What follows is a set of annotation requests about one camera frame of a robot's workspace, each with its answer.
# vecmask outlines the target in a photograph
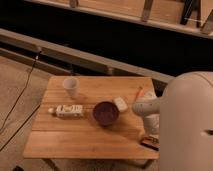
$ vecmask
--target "concrete floor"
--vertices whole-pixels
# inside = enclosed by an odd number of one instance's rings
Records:
[[[0,55],[0,126],[6,114],[25,85],[30,67],[11,61]],[[6,128],[0,134],[0,148],[12,137],[35,107],[41,102],[51,74],[35,69],[27,90],[19,100],[8,119]],[[25,171],[50,171],[41,159],[24,159],[22,153],[30,133],[34,116],[24,125],[10,143],[0,152],[0,171],[12,171],[17,165]],[[53,160],[62,171],[139,171],[145,161],[130,160]],[[158,170],[154,162],[147,171]]]

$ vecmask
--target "black cable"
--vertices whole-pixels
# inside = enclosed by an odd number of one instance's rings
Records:
[[[41,54],[41,52],[39,52],[39,53],[36,55],[35,60],[34,60],[34,62],[33,62],[33,65],[32,65],[32,67],[31,67],[31,69],[30,69],[30,72],[28,73],[27,82],[26,82],[26,84],[25,84],[23,90],[22,90],[21,93],[19,94],[18,98],[16,99],[14,105],[12,106],[12,108],[10,109],[10,111],[8,112],[6,118],[4,119],[4,122],[3,122],[3,124],[2,124],[2,126],[1,126],[1,128],[0,128],[0,134],[1,134],[1,133],[3,132],[3,130],[4,130],[4,126],[5,126],[6,122],[7,122],[7,119],[9,118],[9,116],[10,116],[11,113],[12,113],[12,111],[13,111],[14,108],[16,107],[16,105],[17,105],[19,99],[21,98],[22,94],[23,94],[24,91],[26,90],[26,88],[27,88],[27,86],[28,86],[28,83],[29,83],[29,80],[30,80],[31,73],[33,72],[33,69],[35,68],[36,62],[37,62],[37,60],[38,60],[40,54]]]
[[[7,142],[0,148],[0,152],[9,144],[9,142],[16,136],[16,134],[23,128],[23,126],[28,122],[28,120],[34,115],[34,113],[39,109],[40,105],[38,105],[33,112],[28,116],[28,118],[24,121],[24,123],[16,130],[16,132],[7,140]]]

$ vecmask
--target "white paper cup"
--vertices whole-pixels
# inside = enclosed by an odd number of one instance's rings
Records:
[[[68,77],[63,81],[63,87],[69,93],[71,98],[76,98],[78,95],[79,81],[75,77]]]
[[[159,134],[159,114],[153,114],[143,118],[145,133]]]

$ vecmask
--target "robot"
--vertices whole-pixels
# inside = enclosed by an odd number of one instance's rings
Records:
[[[213,170],[213,73],[176,77],[155,99],[132,106],[142,118],[160,114],[160,171]]]

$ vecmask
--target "dark purple bowl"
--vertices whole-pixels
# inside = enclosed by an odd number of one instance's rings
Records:
[[[118,119],[119,111],[114,103],[101,102],[93,109],[93,116],[100,125],[108,126]]]

